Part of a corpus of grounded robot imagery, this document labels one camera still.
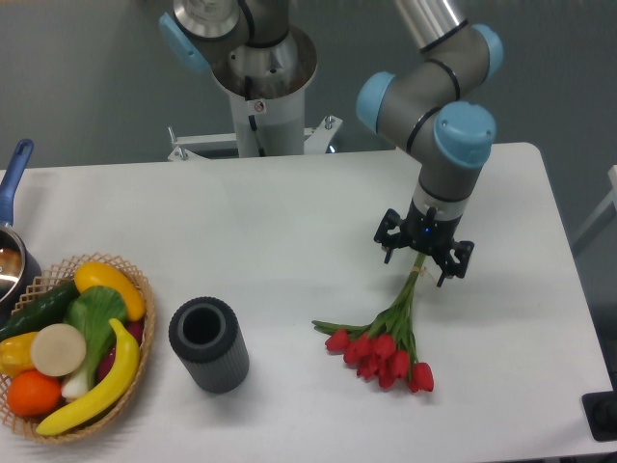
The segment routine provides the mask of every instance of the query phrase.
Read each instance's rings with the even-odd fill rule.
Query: metal bracket
[[[342,119],[331,115],[324,118],[316,128],[305,128],[305,154],[335,152],[332,147],[332,140],[342,125]],[[168,130],[173,148],[168,156],[170,161],[207,159],[207,157],[195,154],[195,151],[207,153],[208,151],[236,150],[238,148],[235,133],[176,138],[174,130],[171,127],[168,127]]]
[[[574,257],[591,243],[617,215],[617,166],[608,171],[612,191],[604,197],[578,228],[570,246]]]

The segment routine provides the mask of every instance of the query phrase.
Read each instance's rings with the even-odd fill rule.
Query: blue joint cap
[[[185,67],[193,72],[204,72],[210,69],[207,60],[203,58],[200,51],[189,41],[167,13],[159,18],[158,29],[176,58]]]
[[[393,79],[394,74],[379,72],[366,81],[358,94],[356,101],[358,119],[375,133],[377,133],[379,110],[382,107],[386,90]]]
[[[433,134],[443,155],[465,169],[480,169],[491,155],[497,126],[482,106],[466,101],[446,104],[440,111]]]
[[[486,74],[488,79],[503,63],[503,43],[501,43],[499,36],[489,26],[474,24],[471,27],[480,33],[489,47],[489,71]]]

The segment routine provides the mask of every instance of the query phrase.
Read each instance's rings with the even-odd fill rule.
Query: blue pot handle
[[[7,168],[7,172],[0,183],[0,223],[5,225],[13,225],[13,200],[17,185],[21,180],[23,171],[26,170],[26,165],[30,159],[30,154],[34,149],[35,144],[32,140],[21,140],[17,143],[15,153],[11,158],[11,163]]]

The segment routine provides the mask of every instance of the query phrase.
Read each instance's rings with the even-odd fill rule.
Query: orange
[[[52,412],[61,397],[60,381],[35,369],[17,375],[7,391],[7,404],[19,417],[36,417]]]

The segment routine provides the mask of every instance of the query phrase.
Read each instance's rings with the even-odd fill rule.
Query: gray floor
[[[0,167],[23,137],[37,144],[31,165],[47,167],[163,161],[168,125],[178,136],[231,132],[226,98],[211,77],[184,70],[158,34],[157,18],[170,3],[0,3]],[[374,72],[401,74],[420,63],[393,2],[291,5],[293,22],[313,38],[319,56],[307,125],[334,114],[345,120],[341,150],[389,148],[361,126],[354,108]],[[461,0],[459,6],[472,22],[496,30],[506,52],[503,68],[469,99],[495,115],[498,142],[540,148],[572,237],[608,193],[606,172],[617,164],[617,2]],[[520,183],[524,188],[524,178]],[[613,221],[577,259],[603,345],[617,340],[616,261]]]

